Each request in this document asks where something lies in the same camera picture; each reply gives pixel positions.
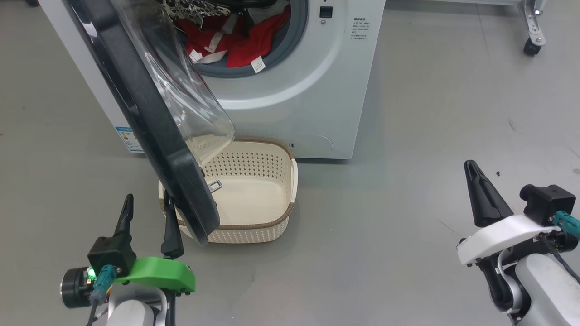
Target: metal stand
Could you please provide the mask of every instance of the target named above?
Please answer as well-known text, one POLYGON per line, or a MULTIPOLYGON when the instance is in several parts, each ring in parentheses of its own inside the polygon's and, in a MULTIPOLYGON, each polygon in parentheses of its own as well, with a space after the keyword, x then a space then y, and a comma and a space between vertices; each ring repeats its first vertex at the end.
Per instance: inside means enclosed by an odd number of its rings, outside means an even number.
POLYGON ((542 46, 546 44, 546 38, 543 36, 542 29, 536 17, 537 15, 541 15, 543 10, 540 10, 539 7, 537 9, 536 0, 521 0, 518 8, 520 9, 521 17, 524 19, 524 24, 530 35, 528 41, 525 43, 524 53, 529 56, 535 56, 542 46))
POLYGON ((529 56, 538 54, 542 46, 546 44, 546 38, 538 24, 537 16, 543 13, 548 0, 431 0, 445 2, 481 3, 483 5, 517 6, 524 26, 528 31, 528 41, 524 46, 524 53, 529 56))

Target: perforated basket wall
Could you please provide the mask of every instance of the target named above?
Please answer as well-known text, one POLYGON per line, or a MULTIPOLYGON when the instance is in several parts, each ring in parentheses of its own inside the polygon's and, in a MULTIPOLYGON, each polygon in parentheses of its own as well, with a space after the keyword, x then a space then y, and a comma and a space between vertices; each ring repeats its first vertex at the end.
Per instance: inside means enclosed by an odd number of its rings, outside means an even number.
MULTIPOLYGON (((259 224, 223 224, 209 235, 210 242, 242 244, 268 242, 286 230, 298 189, 298 166, 290 150, 281 143, 266 139, 237 138, 219 155, 202 166, 206 178, 245 176, 275 179, 284 186, 286 211, 259 224)), ((163 207, 163 188, 159 184, 163 207)), ((189 237, 187 227, 177 214, 180 229, 189 237)))

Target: washing machine door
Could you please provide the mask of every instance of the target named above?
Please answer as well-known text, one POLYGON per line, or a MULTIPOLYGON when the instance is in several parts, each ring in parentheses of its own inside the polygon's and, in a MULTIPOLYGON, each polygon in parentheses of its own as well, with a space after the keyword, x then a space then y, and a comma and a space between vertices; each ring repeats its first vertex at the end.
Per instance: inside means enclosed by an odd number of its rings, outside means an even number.
POLYGON ((161 183, 202 245, 219 226, 204 163, 234 127, 155 0, 66 0, 161 183))

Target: laundry basket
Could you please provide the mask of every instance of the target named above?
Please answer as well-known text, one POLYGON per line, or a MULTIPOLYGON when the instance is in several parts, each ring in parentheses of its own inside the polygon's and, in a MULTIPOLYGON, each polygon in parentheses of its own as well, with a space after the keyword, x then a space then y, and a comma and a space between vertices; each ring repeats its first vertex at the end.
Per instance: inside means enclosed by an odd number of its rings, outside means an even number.
MULTIPOLYGON (((267 139, 237 137, 201 168, 208 184, 221 184, 212 193, 220 226, 209 235, 209 242, 268 242, 286 230, 298 188, 298 166, 286 146, 267 139)), ((163 197, 159 182, 162 208, 163 197)), ((192 237, 179 212, 177 219, 182 232, 192 237)))

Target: sticker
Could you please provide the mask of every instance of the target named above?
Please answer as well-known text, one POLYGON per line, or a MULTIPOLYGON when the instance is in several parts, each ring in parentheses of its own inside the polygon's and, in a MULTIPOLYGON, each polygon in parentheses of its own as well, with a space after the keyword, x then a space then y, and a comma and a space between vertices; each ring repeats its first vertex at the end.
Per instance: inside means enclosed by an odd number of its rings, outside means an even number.
POLYGON ((201 60, 201 58, 203 58, 203 56, 201 55, 201 53, 197 52, 196 50, 191 50, 191 53, 189 54, 189 58, 191 58, 191 61, 193 61, 193 63, 197 63, 198 61, 201 60))
POLYGON ((266 64, 262 61, 262 56, 259 56, 252 61, 252 68, 254 68, 256 73, 259 73, 266 68, 266 64))
POLYGON ((115 129, 131 153, 143 153, 141 145, 133 134, 133 129, 129 127, 115 127, 115 129))
POLYGON ((368 29, 371 23, 366 18, 355 18, 353 21, 353 29, 350 33, 350 39, 367 39, 368 29))

